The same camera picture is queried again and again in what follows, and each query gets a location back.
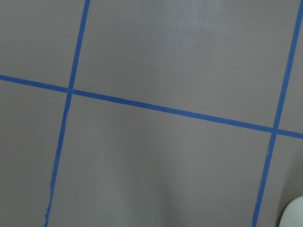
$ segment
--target blue painter's tape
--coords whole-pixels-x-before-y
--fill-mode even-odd
[[[53,91],[60,91],[60,92],[65,92],[65,93],[67,92],[66,87],[60,87],[60,86],[55,86],[55,85],[51,85],[51,84],[35,82],[35,81],[32,81],[32,80],[28,80],[28,79],[20,79],[20,78],[16,78],[16,77],[9,77],[9,76],[0,75],[0,80],[13,82],[13,83],[17,83],[17,84],[29,85],[29,86],[32,86],[32,87],[45,88],[45,89],[53,90]]]
[[[303,133],[298,133],[295,131],[287,131],[287,130],[279,129],[278,134],[283,136],[290,136],[290,137],[303,139]]]
[[[45,88],[48,90],[59,91],[59,92],[64,92],[64,93],[67,93],[67,90],[68,90],[67,87],[60,87],[60,86],[55,86],[55,85],[51,85],[51,84],[45,84],[45,83],[40,83],[40,82],[36,82],[36,81],[32,81],[32,80],[20,79],[20,78],[9,77],[9,76],[4,76],[4,75],[0,75],[0,80],[28,85],[28,86],[33,86],[33,87]],[[145,106],[144,108],[147,108],[147,109],[152,109],[152,110],[162,111],[162,112],[167,112],[167,113],[172,113],[172,114],[178,114],[178,115],[182,115],[182,116],[193,117],[193,118],[207,120],[207,121],[211,121],[211,122],[226,123],[226,124],[228,124],[228,122],[230,122],[229,123],[230,125],[239,126],[239,127],[248,128],[248,129],[255,129],[258,131],[271,132],[271,130],[272,130],[272,128],[262,126],[262,125],[234,121],[234,120],[230,120],[230,119],[226,119],[226,118],[214,117],[214,116],[209,116],[209,115],[200,114],[200,113],[194,113],[194,112],[189,112],[189,111],[184,111],[184,110],[168,108],[168,107],[164,107],[164,106],[140,103],[140,102],[136,102],[136,101],[131,101],[131,100],[122,99],[122,98],[116,98],[116,97],[111,97],[111,96],[105,96],[105,95],[100,95],[100,94],[86,92],[86,91],[74,90],[73,93],[76,95],[80,95],[80,96],[92,97],[92,98],[101,99],[101,100],[105,100],[105,101],[133,105],[133,106],[137,106],[137,107]],[[282,129],[279,129],[277,133],[279,135],[303,139],[303,133],[287,131],[287,130],[282,130]]]
[[[78,62],[79,62],[79,55],[80,55],[81,45],[82,45],[82,40],[83,40],[83,35],[84,35],[84,29],[85,29],[87,14],[89,11],[89,2],[90,2],[90,0],[85,0],[85,3],[84,3],[82,18],[81,18],[81,23],[80,23],[79,33],[78,33],[77,45],[76,45],[76,49],[75,49],[74,60],[72,63],[71,77],[70,77],[70,82],[69,82],[69,86],[68,86],[68,90],[67,90],[63,118],[62,118],[62,123],[61,123],[61,128],[60,128],[59,139],[58,139],[58,145],[57,145],[55,160],[54,160],[54,164],[53,164],[53,172],[52,172],[52,178],[51,178],[51,183],[50,183],[50,199],[49,199],[49,204],[48,204],[48,207],[47,207],[46,213],[45,213],[44,227],[48,226],[49,215],[50,215],[50,211],[51,211],[51,207],[52,207],[53,193],[54,193],[54,189],[55,189],[55,183],[56,183],[56,178],[57,178],[57,173],[58,173],[60,156],[61,156],[61,151],[62,151],[62,146],[63,146],[63,141],[64,141],[65,125],[66,125],[66,121],[67,121],[68,111],[71,106],[72,90],[73,90],[73,86],[75,83],[77,67],[78,67]]]
[[[300,2],[297,19],[296,19],[295,26],[294,26],[294,33],[293,33],[293,38],[292,38],[290,51],[289,51],[289,55],[288,55],[288,60],[287,60],[286,70],[285,70],[283,84],[282,84],[282,88],[281,88],[280,98],[279,98],[279,102],[278,102],[278,106],[277,106],[277,110],[276,110],[273,131],[272,131],[269,145],[268,145],[268,152],[267,152],[267,156],[266,156],[265,163],[264,163],[263,174],[262,174],[261,183],[260,183],[260,189],[258,192],[257,202],[256,202],[256,206],[255,206],[255,210],[254,210],[254,214],[253,214],[253,218],[252,218],[253,227],[257,226],[258,217],[259,217],[261,204],[262,204],[262,199],[263,199],[263,195],[264,195],[264,190],[265,190],[265,186],[266,186],[266,181],[267,181],[267,177],[268,177],[268,172],[269,172],[269,168],[270,168],[270,162],[271,162],[272,154],[273,154],[274,147],[275,147],[276,136],[277,136],[278,132],[283,132],[283,131],[279,131],[278,128],[279,128],[279,124],[280,124],[280,120],[281,120],[281,116],[282,116],[282,110],[283,110],[283,106],[284,106],[284,102],[285,102],[290,74],[291,74],[291,70],[293,67],[294,54],[295,54],[295,50],[296,50],[297,43],[298,43],[298,37],[299,37],[301,22],[302,22],[302,15],[303,15],[303,0],[301,0],[301,2]]]
[[[230,120],[230,119],[221,118],[221,117],[214,117],[214,116],[210,116],[210,115],[206,115],[206,114],[194,113],[194,112],[185,111],[185,110],[173,109],[173,108],[164,107],[164,106],[160,106],[160,105],[141,103],[141,102],[137,102],[137,101],[132,101],[132,100],[123,99],[123,98],[117,98],[117,97],[112,97],[112,96],[106,96],[106,95],[91,93],[91,92],[87,92],[87,91],[73,90],[73,94],[79,95],[79,96],[95,98],[95,99],[100,99],[100,100],[104,100],[104,101],[109,101],[109,102],[113,102],[113,103],[132,105],[132,106],[137,106],[140,108],[156,110],[156,111],[166,112],[166,113],[170,113],[170,114],[176,114],[176,115],[192,117],[192,118],[202,119],[202,120],[211,121],[211,122],[238,126],[238,127],[247,128],[247,129],[272,132],[272,128],[262,126],[262,125],[240,122],[240,121]]]

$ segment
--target gray panel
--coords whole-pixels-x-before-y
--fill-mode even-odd
[[[74,96],[49,227],[250,226],[269,136]]]
[[[278,226],[286,205],[303,195],[303,140],[278,136],[258,227]]]
[[[68,86],[83,0],[2,0],[0,74]]]
[[[0,226],[43,226],[64,101],[0,81]]]
[[[299,1],[92,1],[75,87],[272,126]]]
[[[300,32],[298,47],[290,76],[285,106],[280,123],[281,129],[303,132],[303,34]]]

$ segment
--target gray square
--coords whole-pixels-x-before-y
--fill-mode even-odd
[[[92,1],[75,87],[272,126],[299,1]]]
[[[269,136],[73,96],[49,227],[250,226]]]
[[[289,80],[280,129],[303,133],[303,34],[300,32]]]
[[[287,204],[303,196],[303,140],[278,136],[258,227],[278,226]]]
[[[65,94],[0,81],[0,226],[41,227]]]
[[[67,87],[83,0],[2,0],[0,74]]]

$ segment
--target white object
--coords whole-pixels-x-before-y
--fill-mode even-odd
[[[303,227],[303,196],[287,205],[279,227]]]

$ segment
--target blue tape line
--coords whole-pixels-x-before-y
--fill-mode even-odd
[[[296,19],[295,26],[294,26],[294,33],[293,33],[292,43],[291,43],[290,51],[289,51],[289,55],[288,55],[288,60],[287,60],[285,75],[284,75],[283,84],[282,84],[282,88],[281,88],[280,98],[279,98],[279,102],[278,102],[278,106],[277,106],[277,110],[276,110],[273,131],[272,131],[272,134],[271,134],[271,137],[269,140],[268,152],[267,152],[267,156],[266,156],[265,163],[264,163],[263,174],[262,174],[261,183],[260,183],[260,189],[258,192],[257,202],[256,202],[256,206],[255,206],[255,210],[254,210],[254,214],[253,214],[253,218],[252,218],[253,227],[257,226],[260,208],[261,208],[261,204],[262,204],[262,199],[263,199],[263,195],[264,195],[264,189],[266,186],[266,181],[267,181],[268,172],[269,172],[269,168],[270,168],[270,162],[271,162],[273,150],[275,147],[276,136],[277,136],[278,132],[284,132],[282,130],[278,130],[278,128],[279,128],[279,124],[280,124],[280,120],[281,120],[281,116],[282,116],[282,110],[283,110],[283,106],[284,106],[284,102],[285,102],[290,74],[291,74],[292,67],[293,67],[294,54],[295,54],[295,50],[296,50],[297,43],[298,43],[298,37],[299,37],[300,27],[301,27],[301,22],[302,22],[302,15],[303,15],[303,0],[301,0],[301,2],[300,2],[297,19]]]
[[[283,135],[283,136],[290,136],[290,137],[303,139],[303,133],[298,133],[298,132],[294,132],[294,131],[287,131],[287,130],[283,130],[283,129],[279,129],[277,133],[279,135]]]
[[[16,78],[16,77],[9,77],[9,76],[4,76],[4,75],[0,75],[0,80],[13,82],[13,83],[18,83],[18,84],[29,85],[29,86],[33,86],[33,87],[45,88],[45,89],[48,89],[48,90],[59,91],[59,92],[64,92],[64,93],[67,93],[67,90],[68,90],[67,87],[60,87],[60,86],[55,86],[55,85],[51,85],[51,84],[45,84],[45,83],[40,83],[40,82],[36,82],[36,81],[32,81],[32,80],[19,79],[19,78]],[[230,119],[219,118],[219,117],[209,116],[209,115],[200,114],[200,113],[193,113],[193,112],[183,111],[183,110],[178,110],[178,109],[172,109],[172,108],[163,107],[163,106],[151,105],[151,104],[147,104],[147,103],[140,103],[140,102],[131,101],[131,100],[127,100],[127,99],[115,98],[115,97],[112,97],[112,96],[104,96],[104,95],[85,92],[85,91],[80,91],[80,90],[74,90],[73,93],[77,94],[79,96],[93,97],[93,98],[101,99],[101,100],[105,100],[105,101],[116,100],[114,102],[121,103],[121,104],[125,104],[125,103],[127,103],[126,101],[128,101],[128,102],[134,103],[133,106],[137,106],[137,107],[145,106],[145,108],[147,108],[147,109],[152,109],[152,110],[156,110],[156,111],[159,111],[159,109],[163,109],[163,108],[170,109],[170,111],[164,111],[164,112],[167,112],[167,113],[173,113],[173,111],[175,111],[173,114],[177,114],[177,112],[191,113],[192,116],[189,116],[190,114],[181,114],[181,115],[182,116],[188,116],[188,117],[194,117],[193,115],[196,115],[196,116],[200,115],[201,117],[194,117],[194,118],[202,119],[202,120],[205,120],[205,118],[203,118],[202,116],[207,116],[208,117],[207,120],[211,121],[211,122],[213,122],[213,119],[217,119],[217,120],[219,119],[221,121],[214,121],[214,122],[225,123],[226,121],[233,121],[233,122],[237,122],[238,125],[243,125],[243,127],[247,126],[247,124],[249,124],[249,123],[245,123],[245,122],[234,121],[234,120],[230,120]],[[255,124],[249,124],[249,126],[250,127],[244,127],[244,128],[249,128],[250,129],[252,127],[256,127],[255,130],[258,130],[258,131],[265,131],[265,132],[271,132],[272,131],[272,128],[266,127],[266,126],[255,125]],[[277,133],[279,135],[284,135],[284,136],[303,139],[303,133],[299,133],[299,132],[279,129]]]
[[[170,114],[176,114],[176,115],[192,117],[192,118],[202,119],[202,120],[211,121],[211,122],[238,126],[238,127],[247,128],[247,129],[272,132],[271,127],[266,127],[266,126],[262,126],[262,125],[240,122],[240,121],[230,120],[230,119],[221,118],[221,117],[214,117],[214,116],[210,116],[210,115],[206,115],[206,114],[200,114],[200,113],[194,113],[194,112],[185,111],[185,110],[173,109],[173,108],[164,107],[164,106],[160,106],[160,105],[142,103],[142,102],[132,101],[132,100],[123,99],[123,98],[117,98],[117,97],[112,97],[112,96],[91,93],[91,92],[87,92],[87,91],[81,91],[81,90],[74,89],[73,94],[79,95],[79,96],[95,98],[95,99],[100,99],[100,100],[104,100],[104,101],[109,101],[109,102],[113,102],[113,103],[132,105],[132,106],[137,106],[140,108],[156,110],[156,111],[166,112],[166,113],[170,113]]]
[[[55,86],[55,85],[51,85],[51,84],[35,82],[35,81],[32,81],[32,80],[27,80],[27,79],[19,79],[19,78],[15,78],[15,77],[0,75],[0,80],[13,82],[13,83],[18,83],[18,84],[29,85],[29,86],[32,86],[32,87],[45,88],[45,89],[49,89],[49,90],[53,90],[53,91],[60,91],[60,92],[65,92],[65,93],[67,92],[66,87],[60,87],[60,86]]]
[[[84,3],[81,24],[80,24],[79,33],[78,33],[77,45],[76,45],[76,49],[75,49],[74,60],[72,63],[71,77],[70,77],[70,82],[69,82],[69,86],[68,86],[68,90],[67,90],[66,102],[65,102],[63,118],[62,118],[62,123],[61,123],[61,128],[60,128],[60,134],[59,134],[59,139],[58,139],[58,146],[57,146],[55,160],[54,160],[54,164],[53,164],[53,172],[52,172],[52,178],[51,178],[51,183],[50,183],[50,199],[49,199],[49,204],[48,204],[48,207],[47,207],[47,210],[45,213],[44,227],[48,226],[49,215],[50,215],[52,201],[53,201],[53,193],[54,193],[54,188],[55,188],[55,183],[56,183],[56,178],[57,178],[57,173],[58,173],[58,166],[59,166],[61,150],[62,150],[62,145],[63,145],[63,140],[64,140],[65,125],[66,125],[68,111],[71,106],[72,90],[73,90],[76,73],[77,73],[79,55],[80,55],[80,51],[81,51],[81,44],[82,44],[83,35],[84,35],[86,18],[87,18],[87,14],[88,14],[88,10],[89,10],[89,2],[90,2],[90,0],[85,0],[85,3]]]

